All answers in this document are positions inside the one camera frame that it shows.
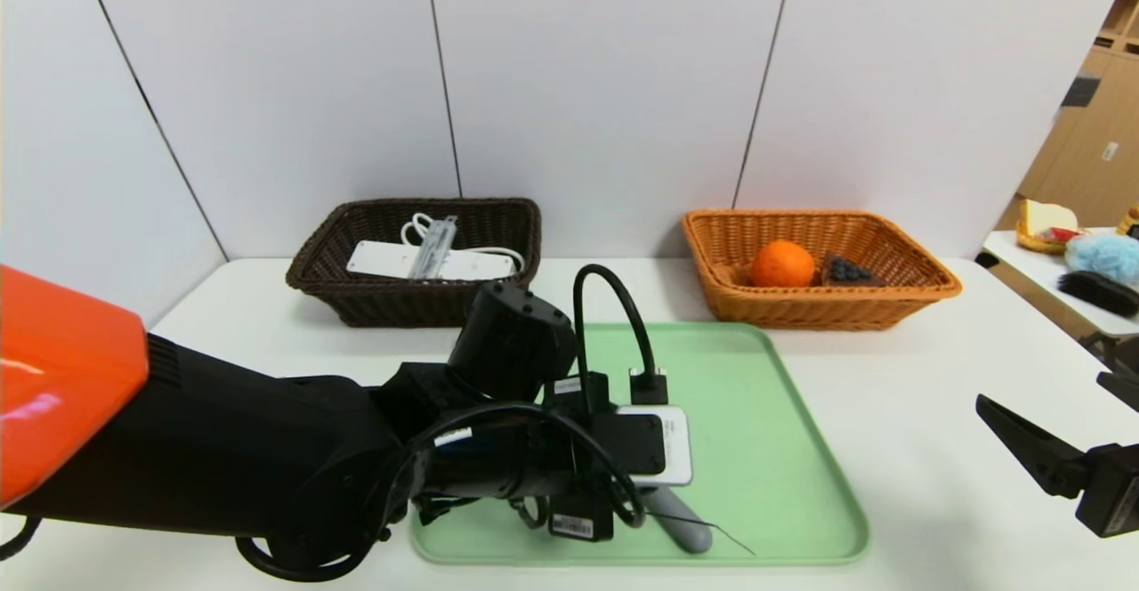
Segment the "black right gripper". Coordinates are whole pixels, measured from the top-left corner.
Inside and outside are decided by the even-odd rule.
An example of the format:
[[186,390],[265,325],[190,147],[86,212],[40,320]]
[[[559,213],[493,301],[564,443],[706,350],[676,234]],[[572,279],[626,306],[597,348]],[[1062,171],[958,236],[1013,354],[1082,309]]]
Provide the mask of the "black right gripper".
[[[1100,372],[1095,383],[1139,411],[1133,377]],[[1108,444],[1085,454],[983,393],[973,408],[1046,494],[1077,500],[1083,490],[1077,522],[1097,537],[1138,530],[1138,445]]]

